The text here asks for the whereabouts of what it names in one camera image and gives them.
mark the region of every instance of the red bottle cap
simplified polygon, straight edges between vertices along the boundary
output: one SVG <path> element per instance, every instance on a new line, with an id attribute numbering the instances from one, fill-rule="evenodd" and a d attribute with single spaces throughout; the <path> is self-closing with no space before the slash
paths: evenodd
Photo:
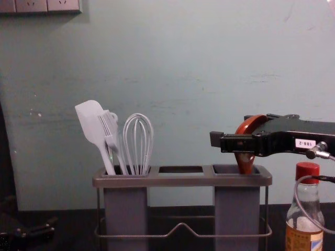
<path id="1" fill-rule="evenodd" d="M 320 166 L 316 163 L 312 162 L 299 162 L 297 163 L 295 180 L 299 180 L 303 176 L 307 175 L 319 175 L 320 174 Z M 303 184 L 319 184 L 317 179 L 305 179 Z"/>

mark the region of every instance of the cable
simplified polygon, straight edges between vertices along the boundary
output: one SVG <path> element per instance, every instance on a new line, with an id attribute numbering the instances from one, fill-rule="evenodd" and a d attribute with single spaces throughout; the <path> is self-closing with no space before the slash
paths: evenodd
<path id="1" fill-rule="evenodd" d="M 335 157 L 331 156 L 330 158 L 331 160 L 335 161 Z M 301 211 L 303 212 L 303 214 L 318 228 L 322 229 L 324 232 L 328 233 L 328 234 L 335 234 L 334 230 L 330 230 L 325 228 L 324 226 L 321 226 L 321 224 L 314 220 L 304 209 L 303 205 L 301 204 L 299 198 L 298 198 L 298 185 L 305 179 L 318 179 L 321 181 L 329 181 L 332 183 L 335 183 L 335 177 L 330 177 L 330 176 L 314 176 L 314 175 L 308 175 L 308 176 L 304 176 L 301 177 L 299 180 L 297 180 L 295 186 L 294 186 L 294 198 L 297 201 L 298 207 L 301 209 Z"/>

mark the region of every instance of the gray cable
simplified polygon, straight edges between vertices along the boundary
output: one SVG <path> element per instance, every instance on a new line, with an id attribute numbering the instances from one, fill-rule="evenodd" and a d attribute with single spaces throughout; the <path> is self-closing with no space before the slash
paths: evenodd
<path id="1" fill-rule="evenodd" d="M 330 156 L 329 157 L 331 160 L 335 161 L 335 157 Z M 297 180 L 295 186 L 294 186 L 294 198 L 297 201 L 298 207 L 301 209 L 301 211 L 303 212 L 303 214 L 310 220 L 312 221 L 312 223 L 317 226 L 318 228 L 322 229 L 324 232 L 328 233 L 328 234 L 335 234 L 334 230 L 330 230 L 325 228 L 324 226 L 321 226 L 321 224 L 317 221 L 314 220 L 311 216 L 309 216 L 309 214 L 306 212 L 306 210 L 303 208 L 303 205 L 301 204 L 299 198 L 298 198 L 298 185 L 305 179 L 310 179 L 312 178 L 312 175 L 308 175 L 308 176 L 304 176 L 301 177 L 299 180 Z"/>

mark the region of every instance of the bottle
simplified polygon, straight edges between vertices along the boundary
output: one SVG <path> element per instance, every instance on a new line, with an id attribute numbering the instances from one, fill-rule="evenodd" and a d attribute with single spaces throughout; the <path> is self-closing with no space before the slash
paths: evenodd
<path id="1" fill-rule="evenodd" d="M 306 175 L 319 175 L 320 166 L 310 162 L 300 162 L 296 166 L 298 180 Z M 307 213 L 322 226 L 325 225 L 323 214 L 320 211 L 318 193 L 319 181 L 305 179 L 298 185 L 298 198 Z M 323 231 L 315 226 L 298 207 L 293 198 L 286 217 L 285 251 L 322 251 Z"/>

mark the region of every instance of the red spoon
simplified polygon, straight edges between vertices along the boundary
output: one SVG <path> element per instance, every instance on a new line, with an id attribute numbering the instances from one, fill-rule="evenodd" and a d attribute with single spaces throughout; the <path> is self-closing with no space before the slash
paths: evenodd
<path id="1" fill-rule="evenodd" d="M 251 134 L 257 127 L 267 121 L 265 115 L 255 115 L 245 120 L 237 128 L 235 134 Z M 241 174 L 251 174 L 253 171 L 253 161 L 255 155 L 250 153 L 236 153 L 235 158 Z"/>

